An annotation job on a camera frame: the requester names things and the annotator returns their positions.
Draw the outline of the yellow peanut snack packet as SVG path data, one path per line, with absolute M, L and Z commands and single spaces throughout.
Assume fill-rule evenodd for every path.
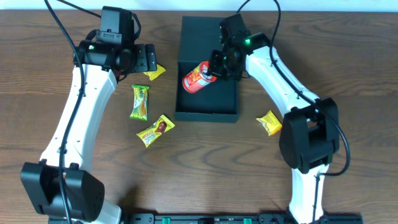
M 150 81 L 155 80 L 158 76 L 160 76 L 161 74 L 163 74 L 164 72 L 166 72 L 166 69 L 157 64 L 157 70 L 155 71 L 151 71 L 151 72 L 144 72 L 145 75 L 147 75 L 149 77 Z

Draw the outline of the red snack can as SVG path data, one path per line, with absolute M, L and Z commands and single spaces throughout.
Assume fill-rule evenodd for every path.
M 189 74 L 182 79 L 184 89 L 189 93 L 196 93 L 210 83 L 213 83 L 217 78 L 213 75 L 207 74 L 209 69 L 209 61 L 201 62 Z

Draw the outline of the black box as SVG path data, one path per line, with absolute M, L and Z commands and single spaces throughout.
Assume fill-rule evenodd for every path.
M 177 60 L 175 120 L 235 123 L 239 118 L 237 80 L 210 83 L 196 93 L 183 87 L 182 78 L 200 62 L 209 60 L 212 51 L 221 50 L 221 17 L 183 16 Z

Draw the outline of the small yellow snack packet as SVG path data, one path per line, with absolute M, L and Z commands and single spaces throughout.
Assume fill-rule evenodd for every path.
M 281 122 L 277 119 L 272 110 L 268 111 L 266 115 L 256 119 L 260 122 L 263 128 L 267 131 L 268 136 L 272 136 L 282 129 Z

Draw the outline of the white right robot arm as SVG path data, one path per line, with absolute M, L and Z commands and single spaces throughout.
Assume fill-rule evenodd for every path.
M 315 223 L 323 216 L 323 181 L 339 150 L 336 103 L 300 83 L 265 34 L 223 34 L 221 44 L 211 55 L 209 74 L 239 79 L 247 72 L 276 104 L 283 117 L 279 148 L 292 169 L 289 211 L 296 223 Z

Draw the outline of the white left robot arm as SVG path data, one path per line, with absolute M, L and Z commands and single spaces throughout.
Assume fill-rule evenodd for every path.
M 38 214 L 50 223 L 122 223 L 123 211 L 105 198 L 91 175 L 94 143 L 120 75 L 154 71 L 153 44 L 83 40 L 73 54 L 73 80 L 52 140 L 38 163 L 26 162 L 21 182 Z

